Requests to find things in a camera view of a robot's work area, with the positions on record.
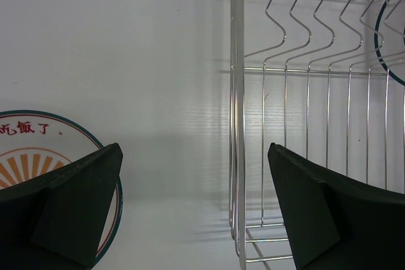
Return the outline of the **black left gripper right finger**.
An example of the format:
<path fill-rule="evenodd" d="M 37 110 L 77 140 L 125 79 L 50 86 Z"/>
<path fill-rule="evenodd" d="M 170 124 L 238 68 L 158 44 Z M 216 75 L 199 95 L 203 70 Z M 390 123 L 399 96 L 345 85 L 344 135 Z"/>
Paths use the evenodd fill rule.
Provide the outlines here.
<path fill-rule="evenodd" d="M 404 269 L 404 194 L 276 143 L 268 162 L 297 269 Z"/>

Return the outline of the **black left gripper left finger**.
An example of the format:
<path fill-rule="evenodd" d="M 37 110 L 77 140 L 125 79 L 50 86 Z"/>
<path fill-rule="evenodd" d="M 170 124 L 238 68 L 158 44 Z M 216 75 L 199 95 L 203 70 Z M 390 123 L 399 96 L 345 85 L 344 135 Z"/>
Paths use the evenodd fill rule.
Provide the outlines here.
<path fill-rule="evenodd" d="M 120 178 L 109 144 L 1 190 L 1 269 L 92 269 Z"/>

